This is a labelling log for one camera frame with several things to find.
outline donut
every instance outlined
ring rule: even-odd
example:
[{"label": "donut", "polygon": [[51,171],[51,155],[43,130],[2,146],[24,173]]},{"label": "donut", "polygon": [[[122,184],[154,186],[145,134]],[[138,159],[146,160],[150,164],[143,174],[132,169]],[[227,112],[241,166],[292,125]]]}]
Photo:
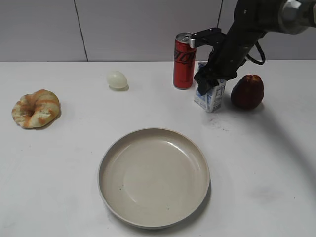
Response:
[{"label": "donut", "polygon": [[12,117],[22,128],[43,127],[59,114],[57,96],[49,90],[27,94],[14,105]]}]

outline gray wall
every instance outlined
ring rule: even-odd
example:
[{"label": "gray wall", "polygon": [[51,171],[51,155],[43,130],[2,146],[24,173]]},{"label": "gray wall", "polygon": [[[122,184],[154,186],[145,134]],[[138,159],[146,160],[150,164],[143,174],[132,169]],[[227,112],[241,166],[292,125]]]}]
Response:
[{"label": "gray wall", "polygon": [[216,25],[220,1],[76,0],[88,59],[172,61],[175,35]]},{"label": "gray wall", "polygon": [[0,61],[81,60],[73,0],[0,0]]},{"label": "gray wall", "polygon": [[[237,0],[224,0],[220,27]],[[216,26],[221,0],[0,0],[0,61],[172,61],[175,35]],[[261,40],[268,59],[316,59],[316,30]],[[199,48],[205,60],[207,46]]]}]

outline soda can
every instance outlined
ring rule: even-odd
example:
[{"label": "soda can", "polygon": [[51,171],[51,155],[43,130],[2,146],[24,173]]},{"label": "soda can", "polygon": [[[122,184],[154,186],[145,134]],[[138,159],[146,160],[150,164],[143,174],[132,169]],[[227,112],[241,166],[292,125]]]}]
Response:
[{"label": "soda can", "polygon": [[173,60],[173,85],[178,89],[192,86],[197,49],[189,46],[191,33],[176,36]]}]

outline milk carton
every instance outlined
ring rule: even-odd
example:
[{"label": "milk carton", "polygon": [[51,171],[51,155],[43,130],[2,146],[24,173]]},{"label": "milk carton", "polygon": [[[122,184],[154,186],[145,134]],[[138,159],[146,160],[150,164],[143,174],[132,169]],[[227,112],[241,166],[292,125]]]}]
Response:
[{"label": "milk carton", "polygon": [[[206,65],[205,62],[198,63],[198,70]],[[201,95],[196,86],[194,101],[197,102],[206,112],[211,113],[219,109],[222,105],[222,99],[225,91],[226,80],[218,79],[219,85],[210,89],[205,95]]]}]

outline ceramic plate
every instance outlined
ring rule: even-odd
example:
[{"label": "ceramic plate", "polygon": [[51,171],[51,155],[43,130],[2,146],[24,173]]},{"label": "ceramic plate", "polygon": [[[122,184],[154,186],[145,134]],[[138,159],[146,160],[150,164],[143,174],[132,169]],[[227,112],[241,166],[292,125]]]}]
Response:
[{"label": "ceramic plate", "polygon": [[132,132],[114,143],[99,167],[106,206],[145,229],[169,227],[192,214],[210,184],[207,161],[183,135],[159,128]]}]

